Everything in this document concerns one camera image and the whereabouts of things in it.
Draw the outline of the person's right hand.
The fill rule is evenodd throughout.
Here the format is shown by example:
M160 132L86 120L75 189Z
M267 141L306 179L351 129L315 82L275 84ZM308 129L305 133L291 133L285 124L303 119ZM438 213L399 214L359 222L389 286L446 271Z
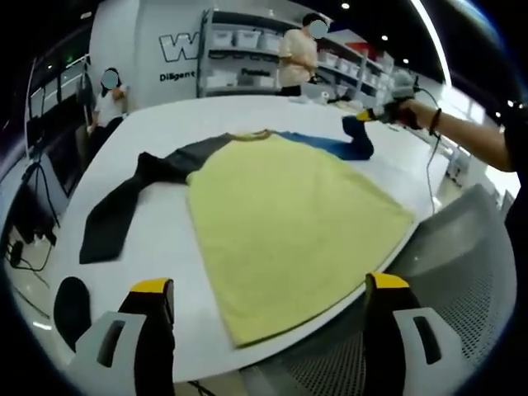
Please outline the person's right hand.
M401 101L397 105L395 120L398 124L412 130L420 130L425 127L424 121L419 117L420 104L413 99Z

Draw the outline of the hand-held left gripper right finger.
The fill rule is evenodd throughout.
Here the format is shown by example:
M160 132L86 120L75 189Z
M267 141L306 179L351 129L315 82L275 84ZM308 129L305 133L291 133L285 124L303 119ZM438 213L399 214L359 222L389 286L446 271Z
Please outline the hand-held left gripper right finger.
M460 335L402 278L365 277L365 394L455 395L475 368Z

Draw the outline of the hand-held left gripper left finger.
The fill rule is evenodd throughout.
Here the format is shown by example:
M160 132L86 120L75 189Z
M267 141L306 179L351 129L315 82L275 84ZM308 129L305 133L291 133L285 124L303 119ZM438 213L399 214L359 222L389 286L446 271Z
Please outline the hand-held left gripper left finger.
M73 384L82 395L173 395L173 280L134 285L77 341Z

